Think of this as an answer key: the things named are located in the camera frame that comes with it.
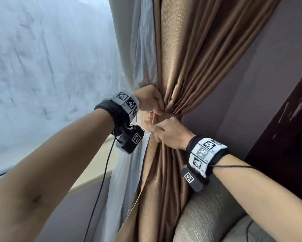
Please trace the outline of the person's right hand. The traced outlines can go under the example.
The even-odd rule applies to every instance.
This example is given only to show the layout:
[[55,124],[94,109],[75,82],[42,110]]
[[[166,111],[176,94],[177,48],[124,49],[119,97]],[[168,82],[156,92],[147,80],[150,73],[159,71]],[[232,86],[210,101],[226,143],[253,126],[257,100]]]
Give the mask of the person's right hand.
[[186,150],[190,140],[196,135],[187,129],[176,117],[165,119],[165,131],[151,131],[159,143],[179,150]]

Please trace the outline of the person's left hand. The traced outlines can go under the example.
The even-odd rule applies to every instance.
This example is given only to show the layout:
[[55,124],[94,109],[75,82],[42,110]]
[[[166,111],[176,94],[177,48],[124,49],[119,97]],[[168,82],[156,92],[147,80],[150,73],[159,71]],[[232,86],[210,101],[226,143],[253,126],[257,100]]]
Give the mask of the person's left hand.
[[162,99],[159,90],[153,85],[147,85],[138,89],[133,95],[139,101],[139,109],[145,112],[152,112],[152,101],[154,99]]

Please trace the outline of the brown curtain tieback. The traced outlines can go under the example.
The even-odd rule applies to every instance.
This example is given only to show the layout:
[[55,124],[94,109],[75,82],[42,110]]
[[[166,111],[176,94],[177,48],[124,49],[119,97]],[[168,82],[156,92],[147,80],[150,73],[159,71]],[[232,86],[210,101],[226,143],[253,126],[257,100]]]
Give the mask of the brown curtain tieback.
[[156,125],[156,124],[164,121],[165,119],[167,119],[166,114],[159,116],[154,112],[143,112],[143,113],[141,113],[141,125],[152,136],[154,136],[154,134],[151,132],[150,125]]

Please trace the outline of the brown curtain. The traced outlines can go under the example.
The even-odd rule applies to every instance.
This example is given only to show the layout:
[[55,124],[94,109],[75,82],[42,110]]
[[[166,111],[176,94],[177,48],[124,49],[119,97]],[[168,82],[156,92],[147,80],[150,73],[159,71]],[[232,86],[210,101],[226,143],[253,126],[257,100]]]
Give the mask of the brown curtain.
[[[165,111],[194,110],[231,71],[281,0],[152,1]],[[115,242],[172,242],[188,198],[187,158],[150,137],[140,191]]]

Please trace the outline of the person's right forearm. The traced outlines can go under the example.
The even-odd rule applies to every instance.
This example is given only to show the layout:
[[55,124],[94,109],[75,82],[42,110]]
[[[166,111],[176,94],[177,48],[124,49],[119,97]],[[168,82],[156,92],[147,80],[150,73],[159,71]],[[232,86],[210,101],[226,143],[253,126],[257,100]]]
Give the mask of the person's right forearm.
[[277,242],[302,242],[302,199],[233,155],[213,168],[246,213]]

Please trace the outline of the person's left forearm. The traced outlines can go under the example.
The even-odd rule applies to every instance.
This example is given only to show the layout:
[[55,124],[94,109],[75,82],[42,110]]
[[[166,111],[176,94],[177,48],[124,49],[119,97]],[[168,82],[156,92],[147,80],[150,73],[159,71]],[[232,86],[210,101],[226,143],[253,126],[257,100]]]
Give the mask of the person's left forearm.
[[0,179],[0,242],[33,242],[114,129],[97,109],[58,131]]

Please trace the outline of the left wrist tracker band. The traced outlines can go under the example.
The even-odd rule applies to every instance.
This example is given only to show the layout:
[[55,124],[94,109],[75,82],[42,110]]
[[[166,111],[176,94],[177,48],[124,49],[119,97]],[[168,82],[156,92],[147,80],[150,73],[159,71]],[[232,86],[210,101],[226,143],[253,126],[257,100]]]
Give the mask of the left wrist tracker band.
[[126,90],[112,94],[95,106],[94,110],[107,111],[114,122],[112,135],[117,137],[129,127],[139,110],[139,100]]

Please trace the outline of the wrist tracker band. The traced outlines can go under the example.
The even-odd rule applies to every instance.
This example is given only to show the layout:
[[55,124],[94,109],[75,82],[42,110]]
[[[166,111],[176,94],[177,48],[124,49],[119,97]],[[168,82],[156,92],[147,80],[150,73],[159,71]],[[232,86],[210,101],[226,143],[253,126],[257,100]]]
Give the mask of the wrist tracker band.
[[95,106],[94,110],[107,111],[114,122],[112,135],[117,137],[129,127],[139,110],[139,100],[126,90],[112,94]]
[[210,165],[215,165],[228,154],[228,147],[216,140],[198,135],[189,141],[186,151],[189,154],[188,164],[206,178],[210,174]]

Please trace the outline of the right wrist tracker band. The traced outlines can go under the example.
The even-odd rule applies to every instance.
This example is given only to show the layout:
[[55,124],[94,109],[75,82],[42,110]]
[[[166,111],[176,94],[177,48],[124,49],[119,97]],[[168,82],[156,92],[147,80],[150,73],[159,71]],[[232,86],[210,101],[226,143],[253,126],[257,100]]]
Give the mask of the right wrist tracker band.
[[228,154],[228,147],[216,140],[198,135],[189,141],[186,151],[189,154],[188,164],[206,178],[210,174],[210,165],[215,165]]

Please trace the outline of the beige window sill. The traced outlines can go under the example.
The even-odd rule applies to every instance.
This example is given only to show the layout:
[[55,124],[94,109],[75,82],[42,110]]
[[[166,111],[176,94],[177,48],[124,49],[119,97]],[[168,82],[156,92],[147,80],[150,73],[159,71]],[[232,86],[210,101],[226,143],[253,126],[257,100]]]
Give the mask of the beige window sill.
[[119,153],[119,150],[115,146],[113,146],[111,150],[113,140],[114,137],[109,135],[88,167],[84,170],[75,184],[69,190],[69,195],[80,191],[81,189],[87,188],[94,183],[99,183],[100,181],[102,181],[108,157],[109,161],[106,169],[106,177],[109,177],[111,175],[112,170],[117,163],[117,156]]

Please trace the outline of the frosted window pane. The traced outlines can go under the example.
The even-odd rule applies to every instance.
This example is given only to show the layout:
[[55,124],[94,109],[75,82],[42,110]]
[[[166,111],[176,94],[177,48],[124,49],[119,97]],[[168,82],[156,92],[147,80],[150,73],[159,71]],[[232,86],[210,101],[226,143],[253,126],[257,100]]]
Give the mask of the frosted window pane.
[[0,0],[0,176],[127,87],[109,0]]

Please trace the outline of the dark wooden cabinet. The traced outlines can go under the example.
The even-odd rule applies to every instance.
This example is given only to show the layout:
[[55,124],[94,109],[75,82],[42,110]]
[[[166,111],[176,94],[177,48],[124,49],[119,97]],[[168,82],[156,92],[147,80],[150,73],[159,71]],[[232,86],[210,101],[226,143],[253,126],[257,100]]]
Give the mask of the dark wooden cabinet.
[[302,78],[245,162],[302,199]]

